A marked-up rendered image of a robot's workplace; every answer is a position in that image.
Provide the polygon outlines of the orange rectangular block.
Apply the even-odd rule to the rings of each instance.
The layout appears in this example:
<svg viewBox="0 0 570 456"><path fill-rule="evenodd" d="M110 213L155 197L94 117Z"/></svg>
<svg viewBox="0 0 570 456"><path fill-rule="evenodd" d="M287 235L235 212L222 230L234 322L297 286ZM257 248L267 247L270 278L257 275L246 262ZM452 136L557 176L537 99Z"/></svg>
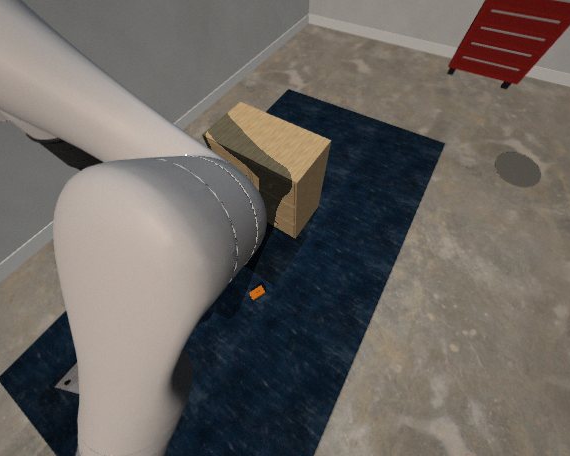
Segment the orange rectangular block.
<svg viewBox="0 0 570 456"><path fill-rule="evenodd" d="M256 289L254 289L253 291L251 291L249 293L250 293L249 295L252 297L252 299L255 300L258 297L265 294L266 292L264 291L263 287L260 285L259 287L257 287Z"/></svg>

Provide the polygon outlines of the small wooden chest of drawers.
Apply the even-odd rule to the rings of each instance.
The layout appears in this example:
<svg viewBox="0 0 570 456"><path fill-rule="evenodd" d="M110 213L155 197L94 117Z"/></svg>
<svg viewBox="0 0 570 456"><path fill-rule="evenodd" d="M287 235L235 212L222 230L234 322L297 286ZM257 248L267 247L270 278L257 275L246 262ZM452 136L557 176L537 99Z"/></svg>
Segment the small wooden chest of drawers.
<svg viewBox="0 0 570 456"><path fill-rule="evenodd" d="M294 237L319 206L331 140L245 103L238 103L202 134L249 160L295 183Z"/></svg>

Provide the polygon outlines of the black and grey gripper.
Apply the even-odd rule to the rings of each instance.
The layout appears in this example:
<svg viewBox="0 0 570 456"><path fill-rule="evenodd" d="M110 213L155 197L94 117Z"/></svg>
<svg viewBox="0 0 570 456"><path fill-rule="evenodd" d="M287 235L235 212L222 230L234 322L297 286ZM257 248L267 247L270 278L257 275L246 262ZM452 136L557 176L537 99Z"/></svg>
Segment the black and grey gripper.
<svg viewBox="0 0 570 456"><path fill-rule="evenodd" d="M81 171L102 162L83 150L0 110L0 122L8 120L26 132L31 140L40 143L71 167Z"/></svg>

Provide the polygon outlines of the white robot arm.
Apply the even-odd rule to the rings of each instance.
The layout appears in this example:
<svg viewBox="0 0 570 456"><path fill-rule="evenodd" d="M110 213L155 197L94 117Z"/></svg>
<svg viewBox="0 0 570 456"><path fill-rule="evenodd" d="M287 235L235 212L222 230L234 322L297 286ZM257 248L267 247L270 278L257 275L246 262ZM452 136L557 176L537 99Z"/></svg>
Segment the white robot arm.
<svg viewBox="0 0 570 456"><path fill-rule="evenodd" d="M166 456L192 387L184 347L261 245L264 201L22 0L0 0L0 110L104 162L68 180L53 222L75 456Z"/></svg>

